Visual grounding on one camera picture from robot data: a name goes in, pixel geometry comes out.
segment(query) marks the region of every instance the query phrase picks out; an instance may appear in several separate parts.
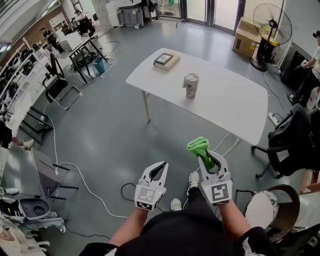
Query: ceiling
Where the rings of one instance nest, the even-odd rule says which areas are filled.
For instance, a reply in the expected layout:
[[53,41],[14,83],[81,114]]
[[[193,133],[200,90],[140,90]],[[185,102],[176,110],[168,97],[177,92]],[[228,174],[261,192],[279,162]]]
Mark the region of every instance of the ceiling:
[[[54,0],[18,0],[17,3],[5,13],[8,18],[2,22],[0,19],[0,40],[6,42],[15,41],[26,28],[41,18],[42,14],[53,1]],[[50,10],[59,4],[60,1],[57,0],[54,5],[50,7]]]

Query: window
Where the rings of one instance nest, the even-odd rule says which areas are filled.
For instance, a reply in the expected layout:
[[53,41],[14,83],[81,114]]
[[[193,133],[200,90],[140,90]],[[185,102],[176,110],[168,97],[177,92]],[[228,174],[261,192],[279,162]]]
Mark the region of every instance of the window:
[[71,2],[75,11],[80,10],[81,12],[84,12],[79,0],[71,0]]

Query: green cloth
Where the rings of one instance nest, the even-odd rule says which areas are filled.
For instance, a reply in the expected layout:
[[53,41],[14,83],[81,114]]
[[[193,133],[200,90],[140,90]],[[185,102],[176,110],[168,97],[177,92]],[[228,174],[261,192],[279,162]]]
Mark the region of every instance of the green cloth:
[[206,150],[209,148],[209,140],[204,137],[198,137],[193,141],[189,142],[186,146],[186,149],[194,154],[196,157],[201,156],[205,167],[210,170],[215,166],[215,163],[211,160],[209,156],[207,156]]

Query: book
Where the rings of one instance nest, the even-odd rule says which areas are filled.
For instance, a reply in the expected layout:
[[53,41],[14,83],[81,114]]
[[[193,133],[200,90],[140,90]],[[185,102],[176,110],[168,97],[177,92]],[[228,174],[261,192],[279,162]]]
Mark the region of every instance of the book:
[[167,63],[160,64],[160,63],[153,62],[153,65],[157,68],[163,69],[165,71],[169,71],[180,60],[180,54],[173,53],[173,52],[168,52],[168,54],[173,55],[173,57],[169,59]]

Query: fan base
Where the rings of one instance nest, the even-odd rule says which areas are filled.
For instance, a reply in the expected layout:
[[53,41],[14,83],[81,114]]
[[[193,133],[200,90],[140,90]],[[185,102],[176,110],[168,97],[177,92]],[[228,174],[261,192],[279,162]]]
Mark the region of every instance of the fan base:
[[267,71],[267,65],[266,65],[265,61],[261,57],[255,56],[254,58],[251,58],[250,59],[250,63],[257,70],[260,70],[262,72]]

